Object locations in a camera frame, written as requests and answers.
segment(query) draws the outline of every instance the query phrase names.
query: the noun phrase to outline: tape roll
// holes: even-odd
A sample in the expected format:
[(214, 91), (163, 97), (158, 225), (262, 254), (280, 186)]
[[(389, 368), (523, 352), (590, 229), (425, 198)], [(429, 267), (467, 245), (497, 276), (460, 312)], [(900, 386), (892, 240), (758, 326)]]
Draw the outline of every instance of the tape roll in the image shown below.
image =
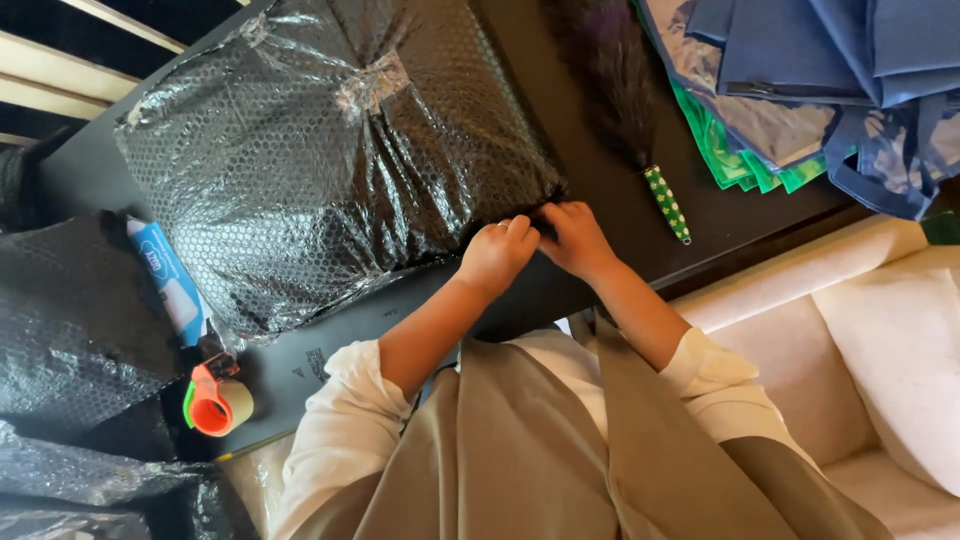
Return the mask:
[(194, 396), (190, 418), (201, 433), (222, 437), (243, 424), (253, 414), (253, 396), (237, 380), (217, 384), (216, 396)]

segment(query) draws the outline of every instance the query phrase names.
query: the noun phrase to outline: black table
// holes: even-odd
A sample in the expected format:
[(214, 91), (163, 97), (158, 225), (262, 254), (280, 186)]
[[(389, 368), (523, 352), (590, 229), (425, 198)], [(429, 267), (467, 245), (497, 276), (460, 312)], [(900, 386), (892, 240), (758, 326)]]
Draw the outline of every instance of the black table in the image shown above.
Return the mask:
[[(271, 1), (254, 1), (181, 58), (222, 39)], [(748, 193), (738, 188), (720, 190), (660, 73), (654, 159), (687, 218), (693, 243), (684, 246), (663, 221), (642, 177), (602, 148), (589, 131), (582, 115), (582, 93), (557, 59), (538, 0), (476, 0), (475, 8), (562, 163), (572, 197), (590, 204), (613, 249), (654, 287), (675, 282), (741, 246), (852, 203), (826, 179), (790, 195), (783, 190), (768, 194), (756, 189)], [(152, 217), (113, 141), (112, 129), (115, 119), (178, 62), (161, 68), (41, 164), (41, 190), (52, 219), (98, 209)], [(245, 451), (295, 428), (304, 401), (321, 386), (315, 374), (323, 358), (352, 341), (378, 337), (422, 304), (455, 267), (454, 263), (427, 269), (307, 328), (284, 334), (268, 347), (247, 350), (241, 357), (240, 379), (254, 395), (254, 415), (227, 437), (207, 439), (212, 455)], [(595, 302), (582, 282), (537, 254), (472, 333), (488, 340), (509, 339)]]

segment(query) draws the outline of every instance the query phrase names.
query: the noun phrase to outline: feather duster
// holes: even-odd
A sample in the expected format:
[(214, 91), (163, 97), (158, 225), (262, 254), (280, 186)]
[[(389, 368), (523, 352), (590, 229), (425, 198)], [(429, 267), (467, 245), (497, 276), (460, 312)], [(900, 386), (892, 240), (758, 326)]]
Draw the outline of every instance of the feather duster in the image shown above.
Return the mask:
[(639, 170), (652, 163), (655, 117), (643, 28), (630, 0), (541, 0), (561, 59), (586, 92), (588, 121)]

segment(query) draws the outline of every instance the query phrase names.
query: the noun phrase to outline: person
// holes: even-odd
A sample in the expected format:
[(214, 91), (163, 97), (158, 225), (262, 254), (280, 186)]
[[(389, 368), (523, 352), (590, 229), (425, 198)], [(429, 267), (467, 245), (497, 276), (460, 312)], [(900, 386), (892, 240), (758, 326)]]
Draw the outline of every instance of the person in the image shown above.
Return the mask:
[[(460, 269), (378, 340), (341, 349), (306, 403), (272, 540), (891, 538), (790, 437), (743, 357), (621, 262), (584, 203), (483, 228)], [(538, 247), (597, 316), (465, 340)], [(456, 369), (437, 374), (462, 342)]]

